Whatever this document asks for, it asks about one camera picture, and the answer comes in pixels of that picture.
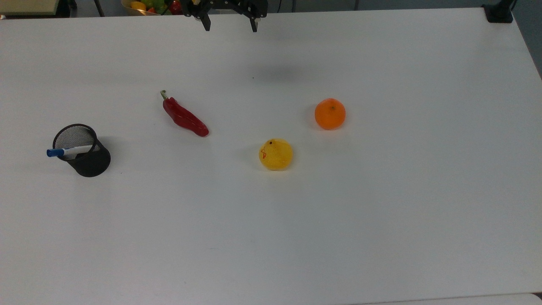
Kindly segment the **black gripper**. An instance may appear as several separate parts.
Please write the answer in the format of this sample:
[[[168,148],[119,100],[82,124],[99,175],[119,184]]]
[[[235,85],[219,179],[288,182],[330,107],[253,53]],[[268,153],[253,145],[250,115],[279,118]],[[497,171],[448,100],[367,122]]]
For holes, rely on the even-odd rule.
[[[267,17],[267,0],[182,0],[181,10],[186,16],[199,19],[207,32],[210,31],[211,21],[209,12],[214,10],[232,10],[250,19],[253,33],[257,33],[259,19]]]

